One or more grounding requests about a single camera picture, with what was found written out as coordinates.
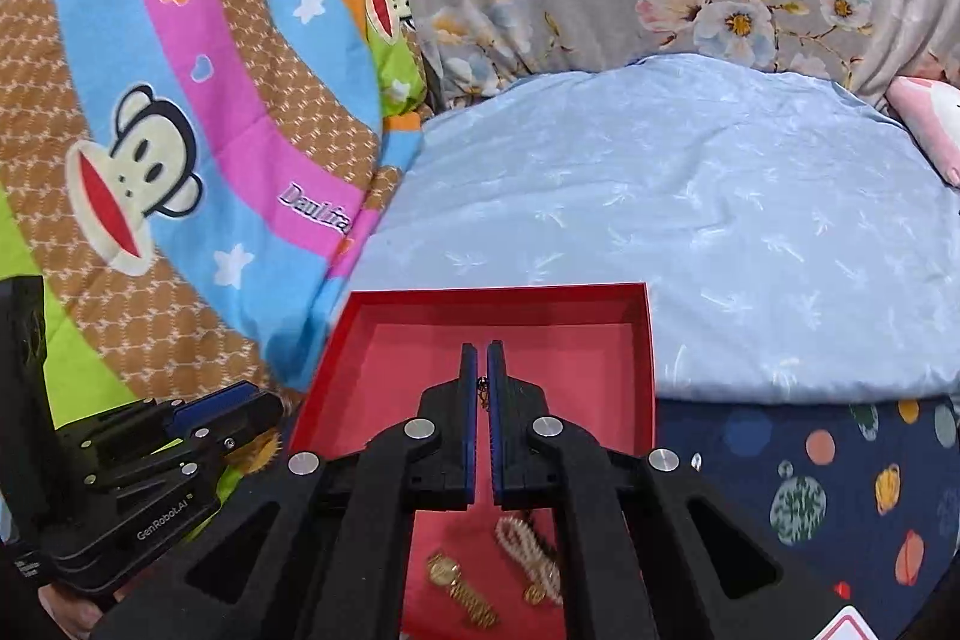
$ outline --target white card with red border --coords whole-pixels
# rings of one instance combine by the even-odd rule
[[[847,605],[813,640],[877,640],[877,636],[856,608]]]

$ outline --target colorful blanket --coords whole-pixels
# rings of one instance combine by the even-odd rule
[[[419,149],[411,27],[406,0],[0,0],[0,277],[46,279],[58,417],[306,388]]]

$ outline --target pink stripe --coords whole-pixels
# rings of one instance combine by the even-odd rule
[[[278,237],[325,258],[341,235],[278,201],[291,182],[308,199],[340,207],[348,218],[360,209],[362,191],[330,175],[291,145],[277,129],[248,76],[220,0],[144,0],[171,68],[203,126],[224,180],[261,215]],[[191,78],[197,58],[213,64],[203,82]]]
[[[360,215],[357,215],[350,228],[350,233],[347,235],[346,242],[349,242],[347,251],[333,262],[333,266],[330,268],[330,277],[347,277],[353,271],[357,260],[360,258],[360,251],[363,250],[363,246],[370,238],[370,234],[373,234],[373,229],[376,229],[376,224],[379,221],[380,213],[378,210],[360,210]]]

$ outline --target jewelry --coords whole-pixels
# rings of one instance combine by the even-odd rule
[[[523,568],[530,579],[530,585],[523,592],[526,602],[539,605],[549,598],[555,605],[562,605],[560,568],[547,557],[533,526],[515,516],[504,515],[497,520],[493,533],[500,547]]]
[[[489,629],[500,617],[469,584],[463,581],[460,565],[441,552],[426,560],[426,574],[431,584],[445,589],[450,598],[467,611],[470,622],[480,629]]]

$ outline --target silver bolt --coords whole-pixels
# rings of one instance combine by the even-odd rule
[[[436,431],[437,427],[433,425],[433,421],[427,418],[414,418],[412,421],[407,421],[406,426],[403,427],[403,434],[411,439],[426,439]]]
[[[309,475],[312,472],[316,472],[319,466],[320,458],[316,453],[310,453],[310,451],[294,453],[293,456],[287,459],[287,469],[294,475]]]
[[[647,461],[650,462],[650,466],[659,472],[673,472],[680,466],[680,457],[666,448],[657,448],[656,451],[651,451],[650,456],[647,456]]]
[[[563,432],[563,421],[553,415],[542,415],[534,421],[534,431],[541,437],[557,437]]]

